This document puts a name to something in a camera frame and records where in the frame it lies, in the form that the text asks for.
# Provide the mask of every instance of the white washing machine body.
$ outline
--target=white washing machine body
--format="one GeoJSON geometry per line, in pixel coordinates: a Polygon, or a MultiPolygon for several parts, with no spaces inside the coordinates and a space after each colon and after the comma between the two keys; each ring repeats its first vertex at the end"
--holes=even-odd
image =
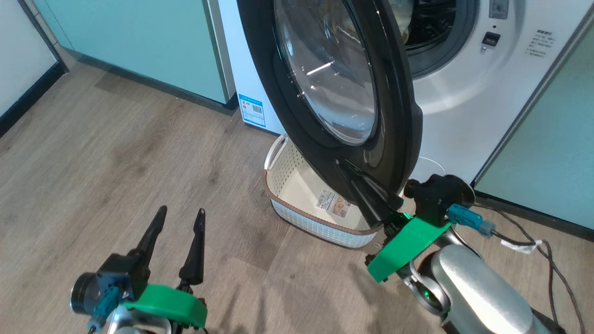
{"type": "MultiPolygon", "coordinates": [[[[509,0],[507,19],[501,20],[489,17],[493,0],[478,1],[461,50],[413,81],[424,124],[412,178],[448,173],[472,182],[593,3],[509,0]],[[496,46],[483,43],[487,32],[501,36],[496,46]]],[[[220,0],[220,7],[244,121],[284,133],[251,59],[236,0],[220,0]]]]}

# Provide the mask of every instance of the washing machine door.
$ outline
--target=washing machine door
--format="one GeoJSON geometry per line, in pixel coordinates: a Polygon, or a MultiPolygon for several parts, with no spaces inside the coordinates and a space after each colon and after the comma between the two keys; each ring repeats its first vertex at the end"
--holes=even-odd
{"type": "Polygon", "coordinates": [[[418,158],[422,114],[388,1],[238,5],[268,98],[316,173],[358,204],[359,181],[385,200],[398,194],[418,158]]]}

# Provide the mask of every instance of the wooden floor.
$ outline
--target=wooden floor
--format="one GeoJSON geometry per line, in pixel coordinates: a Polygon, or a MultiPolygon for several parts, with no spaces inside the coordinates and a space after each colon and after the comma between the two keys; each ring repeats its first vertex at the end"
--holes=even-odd
{"type": "MultiPolygon", "coordinates": [[[[176,285],[198,209],[207,213],[205,283],[210,333],[441,333],[393,279],[367,274],[364,250],[313,238],[281,220],[261,183],[274,136],[105,68],[79,64],[0,139],[2,333],[86,333],[69,309],[77,276],[136,245],[169,207],[151,282],[176,285]]],[[[521,235],[479,210],[511,237],[521,235]]],[[[550,240],[558,267],[594,332],[594,244],[521,220],[550,240]]],[[[537,310],[550,316],[548,266],[464,236],[537,310]]],[[[577,333],[558,280],[560,322],[577,333]]]]}

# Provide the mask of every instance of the energy label sticker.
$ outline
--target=energy label sticker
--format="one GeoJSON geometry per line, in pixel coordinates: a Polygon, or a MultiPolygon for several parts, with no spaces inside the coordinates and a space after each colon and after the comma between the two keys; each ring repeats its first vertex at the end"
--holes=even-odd
{"type": "Polygon", "coordinates": [[[315,204],[322,210],[344,218],[350,209],[350,203],[334,191],[323,189],[315,204]]]}
{"type": "Polygon", "coordinates": [[[244,121],[265,127],[266,122],[264,122],[262,102],[241,94],[238,94],[238,96],[239,107],[241,108],[241,114],[244,117],[244,121]]]}

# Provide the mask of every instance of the blue and white sticker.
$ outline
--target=blue and white sticker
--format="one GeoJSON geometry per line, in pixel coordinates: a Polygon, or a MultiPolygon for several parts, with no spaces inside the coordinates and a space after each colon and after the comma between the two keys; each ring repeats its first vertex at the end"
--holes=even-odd
{"type": "Polygon", "coordinates": [[[241,114],[244,116],[244,121],[261,127],[266,126],[262,102],[239,94],[239,107],[241,108],[241,114]]]}

